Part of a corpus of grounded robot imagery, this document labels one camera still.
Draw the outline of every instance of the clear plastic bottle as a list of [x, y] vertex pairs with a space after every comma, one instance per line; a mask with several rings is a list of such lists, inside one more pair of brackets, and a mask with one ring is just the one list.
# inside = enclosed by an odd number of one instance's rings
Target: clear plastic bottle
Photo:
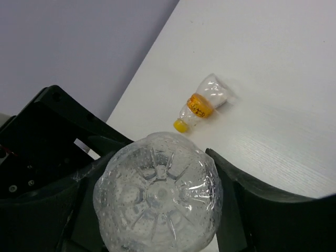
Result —
[[174, 127], [180, 133], [188, 131], [201, 120], [208, 118], [216, 108], [226, 102], [229, 89], [212, 73], [199, 85], [180, 111]]
[[154, 133], [121, 149], [93, 192], [110, 252], [197, 252], [220, 223], [214, 161], [185, 137]]

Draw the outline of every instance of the screw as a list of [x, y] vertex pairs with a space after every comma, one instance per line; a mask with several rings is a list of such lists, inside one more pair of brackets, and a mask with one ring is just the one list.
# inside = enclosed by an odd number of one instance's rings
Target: screw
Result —
[[11, 193], [15, 193], [17, 190], [17, 186], [16, 185], [11, 185], [8, 189]]

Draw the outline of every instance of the white table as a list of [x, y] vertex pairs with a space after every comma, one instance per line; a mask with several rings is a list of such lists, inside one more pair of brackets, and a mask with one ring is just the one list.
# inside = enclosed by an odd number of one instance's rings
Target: white table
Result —
[[174, 131], [211, 72], [239, 97], [188, 137], [293, 193], [336, 192], [336, 2], [181, 0], [108, 120]]

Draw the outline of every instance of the orange label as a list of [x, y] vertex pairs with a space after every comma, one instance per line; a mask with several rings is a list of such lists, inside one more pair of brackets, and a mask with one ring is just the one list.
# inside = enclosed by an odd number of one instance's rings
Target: orange label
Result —
[[187, 106], [195, 115], [200, 118], [207, 118], [214, 111], [214, 108], [212, 107], [210, 102], [208, 102], [203, 96], [198, 93], [193, 94], [189, 98]]

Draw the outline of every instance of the gray wall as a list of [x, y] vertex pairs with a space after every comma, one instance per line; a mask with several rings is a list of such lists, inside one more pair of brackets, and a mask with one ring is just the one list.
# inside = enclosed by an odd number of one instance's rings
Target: gray wall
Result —
[[179, 0], [1, 0], [0, 112], [59, 85], [103, 120]]

